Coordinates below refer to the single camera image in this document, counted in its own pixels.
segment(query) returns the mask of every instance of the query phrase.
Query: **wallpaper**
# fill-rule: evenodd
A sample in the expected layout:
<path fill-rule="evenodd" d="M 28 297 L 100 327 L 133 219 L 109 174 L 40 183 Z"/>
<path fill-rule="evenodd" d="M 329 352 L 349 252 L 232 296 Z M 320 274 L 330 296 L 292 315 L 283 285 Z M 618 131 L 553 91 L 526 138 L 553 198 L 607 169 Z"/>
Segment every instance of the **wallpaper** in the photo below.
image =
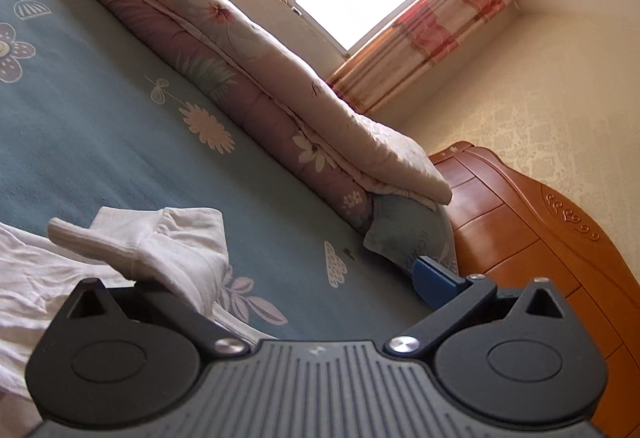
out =
<path fill-rule="evenodd" d="M 467 140 L 558 190 L 640 280 L 640 25 L 525 15 L 401 126 L 428 153 Z"/>

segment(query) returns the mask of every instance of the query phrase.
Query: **headboard panel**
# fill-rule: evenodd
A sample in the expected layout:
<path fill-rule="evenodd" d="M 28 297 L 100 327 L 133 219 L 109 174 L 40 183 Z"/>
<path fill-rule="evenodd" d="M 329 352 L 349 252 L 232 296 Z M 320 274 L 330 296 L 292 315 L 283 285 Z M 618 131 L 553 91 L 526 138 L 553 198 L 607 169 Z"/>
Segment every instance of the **headboard panel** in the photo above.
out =
<path fill-rule="evenodd" d="M 447 212 L 461 275 L 504 287 L 549 277 L 607 359 L 593 421 L 611 438 L 640 438 L 640 285 L 602 228 L 557 191 L 458 142 L 431 156 L 453 190 Z"/>

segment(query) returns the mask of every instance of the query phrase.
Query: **bed sheet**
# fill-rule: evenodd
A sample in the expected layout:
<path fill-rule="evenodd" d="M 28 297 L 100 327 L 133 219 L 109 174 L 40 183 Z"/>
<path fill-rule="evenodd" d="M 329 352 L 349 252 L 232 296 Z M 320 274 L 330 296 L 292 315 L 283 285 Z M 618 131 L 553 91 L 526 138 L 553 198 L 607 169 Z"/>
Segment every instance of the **bed sheet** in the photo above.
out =
<path fill-rule="evenodd" d="M 220 304 L 278 338 L 381 342 L 428 314 L 409 278 L 95 0 L 0 0 L 0 221 L 207 206 Z"/>

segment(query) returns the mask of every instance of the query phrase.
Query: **white fabric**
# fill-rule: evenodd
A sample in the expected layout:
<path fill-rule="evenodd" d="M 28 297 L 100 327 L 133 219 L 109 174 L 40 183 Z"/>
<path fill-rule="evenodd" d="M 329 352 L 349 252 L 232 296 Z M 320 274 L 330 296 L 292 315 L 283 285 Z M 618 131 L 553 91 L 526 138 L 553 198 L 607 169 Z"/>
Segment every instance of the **white fabric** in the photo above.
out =
<path fill-rule="evenodd" d="M 156 279 L 247 342 L 271 338 L 216 303 L 228 254 L 222 214 L 215 209 L 103 207 L 89 229 L 53 219 L 48 234 L 60 246 L 0 223 L 0 438 L 21 437 L 38 422 L 24 368 L 68 294 L 86 277 L 100 278 L 107 288 L 129 287 L 127 279 Z"/>

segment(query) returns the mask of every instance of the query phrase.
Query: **orange curtain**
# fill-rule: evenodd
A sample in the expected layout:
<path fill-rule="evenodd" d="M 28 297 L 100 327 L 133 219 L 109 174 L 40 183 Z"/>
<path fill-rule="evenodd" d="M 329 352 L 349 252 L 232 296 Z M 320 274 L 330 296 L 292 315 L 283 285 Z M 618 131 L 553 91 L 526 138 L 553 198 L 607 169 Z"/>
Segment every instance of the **orange curtain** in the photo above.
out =
<path fill-rule="evenodd" d="M 359 113 L 385 105 L 515 0 L 418 0 L 327 80 Z"/>

